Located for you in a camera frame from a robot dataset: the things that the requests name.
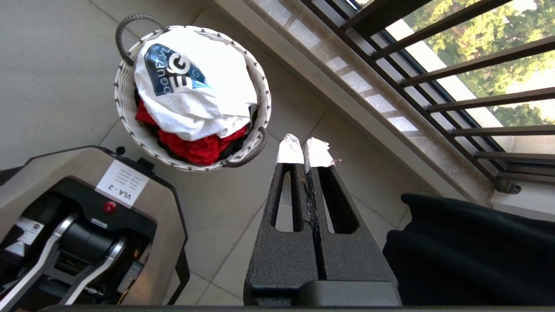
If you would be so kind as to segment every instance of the metal railing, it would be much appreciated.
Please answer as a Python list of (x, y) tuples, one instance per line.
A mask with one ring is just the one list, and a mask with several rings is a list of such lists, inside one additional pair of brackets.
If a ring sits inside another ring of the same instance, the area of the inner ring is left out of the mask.
[[(555, 185), (555, 155), (508, 153), (491, 137), (553, 135), (555, 125), (482, 128), (465, 111), (469, 108), (553, 99), (555, 88), (455, 101), (437, 82), (440, 78), (554, 50), (555, 36), (427, 72), (405, 50), (406, 47), (484, 14), (510, 0), (481, 0), (399, 41), (394, 40), (385, 31), (387, 26), (430, 1), (374, 0), (357, 11), (346, 0), (302, 0), (305, 6), (475, 165), (498, 191), (512, 194), (520, 192), (521, 188), (512, 182), (517, 180)], [(354, 39), (354, 33), (369, 43), (374, 50), (368, 52), (360, 40)], [(392, 78), (384, 66), (377, 62), (380, 59), (384, 59), (397, 71), (397, 76), (403, 78)], [(419, 103), (407, 92), (408, 87), (418, 91), (428, 103)], [(432, 113), (440, 113), (453, 129), (444, 128)]]

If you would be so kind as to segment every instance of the red clothing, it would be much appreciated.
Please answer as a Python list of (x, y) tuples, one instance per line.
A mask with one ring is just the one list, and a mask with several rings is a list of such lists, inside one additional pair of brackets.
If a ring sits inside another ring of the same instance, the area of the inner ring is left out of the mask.
[[(147, 124), (156, 125), (156, 122), (148, 114), (146, 107), (141, 100), (135, 119)], [(168, 133), (162, 129), (158, 130), (158, 137), (168, 148), (188, 161), (199, 165), (212, 165), (228, 145), (236, 139), (243, 137), (246, 133), (247, 125), (242, 127), (234, 134), (220, 138), (216, 134), (210, 135), (196, 141), (186, 141), (174, 133)]]

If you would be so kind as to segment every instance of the basket handle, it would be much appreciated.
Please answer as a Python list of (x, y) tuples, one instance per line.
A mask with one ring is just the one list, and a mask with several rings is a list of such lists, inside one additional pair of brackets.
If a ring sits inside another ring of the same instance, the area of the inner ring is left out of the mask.
[(137, 13), (127, 16), (126, 18), (122, 19), (119, 23), (118, 28), (115, 30), (115, 45), (118, 46), (119, 54), (122, 56), (123, 60), (129, 65), (133, 66), (133, 60), (129, 57), (129, 52), (127, 52), (123, 48), (123, 30), (129, 25), (131, 22), (138, 21), (144, 19), (146, 21), (151, 21), (156, 25), (160, 26), (163, 31), (167, 31), (168, 28), (162, 24), (161, 21), (155, 19), (154, 17), (144, 14), (144, 13)]
[(258, 154), (260, 154), (264, 149), (264, 147), (266, 146), (266, 141), (268, 141), (268, 134), (266, 133), (266, 128), (260, 127), (258, 128), (258, 131), (262, 133), (262, 141), (260, 142), (257, 149), (252, 154), (248, 155), (247, 157), (245, 157), (245, 159), (240, 160), (236, 163), (225, 160), (222, 162), (221, 166), (227, 167), (227, 168), (237, 168), (255, 159), (256, 156), (258, 156)]

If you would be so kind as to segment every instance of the red button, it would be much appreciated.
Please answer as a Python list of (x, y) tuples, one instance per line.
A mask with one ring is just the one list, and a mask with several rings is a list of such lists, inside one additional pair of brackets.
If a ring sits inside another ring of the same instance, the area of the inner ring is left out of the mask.
[(108, 214), (113, 213), (115, 211), (115, 202), (106, 202), (104, 206), (102, 206), (102, 210)]

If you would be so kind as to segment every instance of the laundry basket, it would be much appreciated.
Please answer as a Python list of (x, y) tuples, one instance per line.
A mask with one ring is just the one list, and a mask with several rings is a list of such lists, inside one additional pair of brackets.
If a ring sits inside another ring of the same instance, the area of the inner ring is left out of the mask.
[[(122, 43), (122, 34), (126, 26), (140, 19), (151, 21), (160, 26), (161, 29), (151, 32), (140, 39), (135, 45), (131, 47), (129, 51), (125, 51)], [(231, 155), (228, 159), (219, 160), (212, 165), (202, 166), (193, 163), (188, 163), (183, 160), (172, 158), (168, 155), (165, 149), (158, 146), (158, 138), (154, 136), (142, 122), (135, 119), (137, 114), (137, 104), (135, 102), (135, 84), (134, 84), (134, 72), (135, 72), (135, 60), (139, 54), (143, 44), (153, 38), (156, 38), (160, 34), (167, 32), (171, 29), (187, 27), (195, 32), (206, 36), (212, 40), (224, 42), (230, 44), (237, 51), (241, 52), (245, 57), (245, 62), (249, 76), (253, 82), (254, 88), (256, 90), (258, 105), (257, 105), (257, 118), (253, 125), (253, 130), (247, 136), (243, 143), (243, 148), (238, 152)], [(147, 154), (156, 158), (160, 162), (171, 166), (175, 169), (182, 171), (212, 171), (217, 170), (222, 167), (236, 168), (240, 167), (251, 160), (253, 160), (266, 145), (267, 135), (266, 126), (270, 120), (271, 112), (271, 97), (270, 90), (268, 88), (268, 81), (264, 75), (264, 71), (260, 64), (256, 61), (254, 56), (250, 54), (245, 48), (243, 48), (239, 43), (236, 43), (228, 36), (213, 31), (208, 28), (198, 28), (194, 26), (170, 26), (165, 27), (158, 20), (149, 16), (147, 14), (134, 14), (128, 16), (122, 20), (115, 32), (115, 41), (118, 47), (119, 53), (121, 54), (123, 60), (119, 64), (118, 73), (115, 76), (114, 82), (114, 101), (116, 107), (118, 108), (119, 118), (122, 120), (125, 130), (129, 133), (131, 138), (140, 146)]]

